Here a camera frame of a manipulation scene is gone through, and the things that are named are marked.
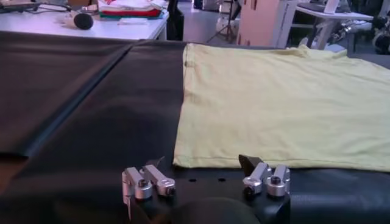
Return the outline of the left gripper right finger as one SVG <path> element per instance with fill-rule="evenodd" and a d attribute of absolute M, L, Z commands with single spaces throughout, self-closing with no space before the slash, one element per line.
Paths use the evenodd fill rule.
<path fill-rule="evenodd" d="M 247 155 L 238 155 L 238 161 L 244 171 L 243 194 L 246 198 L 253 198 L 263 191 L 274 198 L 289 194 L 291 177 L 287 166 L 277 165 L 272 169 L 262 159 Z"/>

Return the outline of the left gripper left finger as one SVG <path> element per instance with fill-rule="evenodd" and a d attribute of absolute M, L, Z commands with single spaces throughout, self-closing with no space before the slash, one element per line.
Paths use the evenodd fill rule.
<path fill-rule="evenodd" d="M 127 206 L 128 218 L 131 221 L 132 199 L 135 201 L 146 201 L 152 198 L 154 189 L 158 196 L 173 198 L 176 194 L 176 182 L 174 179 L 165 176 L 158 166 L 164 160 L 149 160 L 140 170 L 136 167 L 125 168 L 121 173 L 122 200 Z"/>

